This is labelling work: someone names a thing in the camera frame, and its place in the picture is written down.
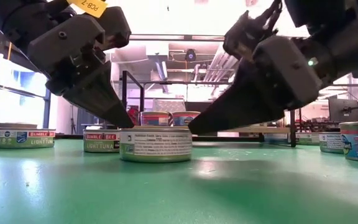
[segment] computer monitor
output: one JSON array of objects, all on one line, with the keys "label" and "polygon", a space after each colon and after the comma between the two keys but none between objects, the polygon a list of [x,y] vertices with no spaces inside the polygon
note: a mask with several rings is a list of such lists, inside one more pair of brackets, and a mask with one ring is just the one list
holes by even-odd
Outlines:
[{"label": "computer monitor", "polygon": [[358,101],[328,99],[329,119],[334,122],[358,121]]}]

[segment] nutrition facts label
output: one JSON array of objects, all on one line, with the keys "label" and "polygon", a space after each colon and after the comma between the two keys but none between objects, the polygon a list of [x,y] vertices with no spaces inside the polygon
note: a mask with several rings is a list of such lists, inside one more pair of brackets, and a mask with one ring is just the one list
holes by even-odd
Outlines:
[{"label": "nutrition facts label", "polygon": [[121,143],[133,144],[138,156],[186,155],[192,148],[190,133],[122,132]]},{"label": "nutrition facts label", "polygon": [[343,143],[340,134],[321,134],[321,142],[327,142],[328,149],[342,149]]}]

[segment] table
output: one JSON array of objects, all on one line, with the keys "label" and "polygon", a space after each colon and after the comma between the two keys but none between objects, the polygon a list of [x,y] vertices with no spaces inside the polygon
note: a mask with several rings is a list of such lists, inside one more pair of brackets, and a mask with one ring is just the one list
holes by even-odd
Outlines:
[{"label": "table", "polygon": [[315,146],[197,142],[175,164],[81,148],[0,150],[0,223],[358,223],[358,162]]}]

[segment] window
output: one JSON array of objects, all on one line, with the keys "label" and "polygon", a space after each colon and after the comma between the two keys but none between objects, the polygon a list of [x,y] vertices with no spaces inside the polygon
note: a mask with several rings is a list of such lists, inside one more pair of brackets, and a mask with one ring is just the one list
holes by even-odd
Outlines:
[{"label": "window", "polygon": [[46,82],[45,75],[0,57],[0,85],[45,96]]},{"label": "window", "polygon": [[25,122],[43,127],[45,102],[41,97],[0,90],[0,122]]}]

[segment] yellow tag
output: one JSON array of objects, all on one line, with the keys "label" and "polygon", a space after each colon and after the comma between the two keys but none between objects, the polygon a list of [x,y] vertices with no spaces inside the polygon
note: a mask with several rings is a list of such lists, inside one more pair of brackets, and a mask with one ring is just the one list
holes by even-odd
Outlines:
[{"label": "yellow tag", "polygon": [[67,0],[67,2],[97,18],[101,17],[107,8],[107,3],[101,0]]}]

